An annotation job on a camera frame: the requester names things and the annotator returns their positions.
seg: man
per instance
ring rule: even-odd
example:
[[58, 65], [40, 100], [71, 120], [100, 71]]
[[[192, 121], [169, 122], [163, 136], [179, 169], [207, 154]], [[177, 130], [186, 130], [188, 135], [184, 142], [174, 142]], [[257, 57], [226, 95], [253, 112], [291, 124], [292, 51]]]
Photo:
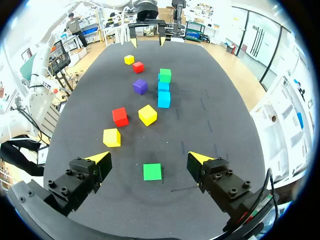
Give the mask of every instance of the man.
[[[3, 87], [2, 82], [0, 82], [0, 100], [3, 98], [4, 92], [5, 88]], [[28, 138], [28, 136], [20, 135], [15, 138]], [[43, 176], [45, 168], [29, 161], [18, 150], [18, 148], [25, 148], [37, 152], [40, 145], [40, 143], [31, 142], [29, 140], [6, 141], [3, 143], [0, 142], [0, 158], [9, 164], [26, 171], [31, 176]]]
[[76, 16], [74, 17], [73, 12], [69, 14], [69, 19], [70, 21], [68, 21], [66, 23], [66, 30], [69, 30], [72, 35], [78, 35], [80, 41], [82, 42], [82, 45], [84, 48], [86, 48], [88, 46], [87, 41], [85, 39], [84, 34], [81, 31], [81, 28], [79, 26], [78, 20], [81, 18], [81, 16]]

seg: wooden floor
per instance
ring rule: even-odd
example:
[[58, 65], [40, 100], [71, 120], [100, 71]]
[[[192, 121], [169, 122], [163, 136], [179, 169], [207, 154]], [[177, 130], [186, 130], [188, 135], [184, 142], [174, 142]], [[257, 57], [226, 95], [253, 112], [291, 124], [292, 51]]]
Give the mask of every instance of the wooden floor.
[[[155, 37], [138, 37], [138, 41], [154, 41], [159, 40], [157, 36]], [[248, 111], [251, 111], [253, 107], [259, 102], [259, 100], [265, 95], [264, 88], [260, 85], [257, 78], [252, 74], [252, 72], [244, 65], [239, 58], [226, 52], [226, 49], [220, 45], [205, 43], [205, 42], [194, 42], [187, 40], [186, 43], [181, 44], [197, 44], [202, 45], [204, 49], [220, 64], [226, 74], [229, 76], [233, 82], [235, 88], [240, 93]], [[73, 80], [70, 82], [75, 87], [76, 81], [80, 81], [81, 77], [85, 74], [90, 65], [97, 59], [97, 57], [106, 48], [106, 44], [96, 42], [89, 44], [89, 49], [87, 50], [87, 55], [84, 56], [75, 66], [67, 67], [66, 71], [71, 76]], [[62, 95], [57, 95], [57, 103], [62, 101]], [[25, 171], [10, 165], [5, 164], [8, 172], [12, 177], [14, 177], [15, 182], [26, 181], [29, 182], [34, 179], [41, 186], [43, 185], [43, 177], [31, 177]]]

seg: glass door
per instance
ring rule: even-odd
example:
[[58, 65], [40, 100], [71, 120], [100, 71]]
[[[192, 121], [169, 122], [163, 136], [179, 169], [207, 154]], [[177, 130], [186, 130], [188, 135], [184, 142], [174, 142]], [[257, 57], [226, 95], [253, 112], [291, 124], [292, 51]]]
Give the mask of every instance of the glass door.
[[269, 89], [275, 76], [283, 73], [292, 73], [297, 65], [299, 53], [295, 47], [295, 37], [282, 28], [279, 46], [276, 50], [274, 59], [270, 69], [262, 80], [262, 84], [266, 89]]
[[254, 12], [249, 12], [248, 24], [238, 57], [260, 81], [276, 50], [280, 25]]

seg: black cable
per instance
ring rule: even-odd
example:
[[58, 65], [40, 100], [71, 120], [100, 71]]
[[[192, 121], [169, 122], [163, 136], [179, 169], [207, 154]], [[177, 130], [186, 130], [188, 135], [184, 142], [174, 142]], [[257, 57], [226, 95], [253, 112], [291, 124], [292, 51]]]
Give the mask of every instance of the black cable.
[[43, 85], [33, 85], [33, 86], [30, 86], [29, 88], [40, 88], [40, 87], [44, 87], [45, 88], [45, 86], [43, 86]]
[[222, 235], [218, 236], [216, 238], [216, 240], [222, 240], [228, 236], [230, 236], [235, 230], [237, 230], [242, 224], [244, 224], [247, 219], [251, 216], [251, 214], [254, 212], [254, 210], [256, 209], [256, 207], [258, 206], [258, 204], [261, 202], [262, 197], [264, 195], [265, 190], [267, 189], [267, 185], [269, 182], [269, 178], [271, 175], [271, 168], [268, 168], [268, 170], [266, 171], [266, 176], [264, 179], [264, 183], [263, 186], [261, 188], [261, 191], [258, 195], [258, 197], [256, 198], [255, 202], [253, 203], [252, 207], [249, 209], [249, 211], [247, 212], [247, 214], [245, 216], [242, 216], [238, 222], [234, 225], [233, 228], [231, 228], [229, 231], [224, 232]]
[[21, 113], [40, 132], [40, 140], [42, 140], [48, 146], [48, 144], [42, 139], [42, 134], [44, 134], [49, 140], [51, 138], [40, 129], [36, 121], [25, 110], [19, 107], [17, 107], [16, 110], [18, 110], [19, 113]]
[[277, 219], [278, 219], [279, 209], [278, 209], [278, 203], [277, 203], [277, 200], [276, 200], [274, 179], [272, 177], [272, 173], [270, 175], [270, 182], [271, 182], [271, 192], [272, 192], [272, 195], [273, 195], [273, 203], [274, 203], [274, 210], [275, 210], [275, 217], [274, 217], [274, 222], [273, 222], [273, 225], [272, 225], [272, 226], [274, 226], [276, 224]]

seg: green cube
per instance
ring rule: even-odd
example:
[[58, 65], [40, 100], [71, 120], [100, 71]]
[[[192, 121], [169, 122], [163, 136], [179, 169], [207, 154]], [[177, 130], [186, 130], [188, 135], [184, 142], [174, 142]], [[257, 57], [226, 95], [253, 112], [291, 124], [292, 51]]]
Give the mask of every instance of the green cube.
[[161, 83], [171, 82], [171, 69], [160, 68], [159, 82]]
[[152, 180], [161, 180], [161, 179], [162, 179], [161, 163], [143, 164], [143, 180], [152, 181]]

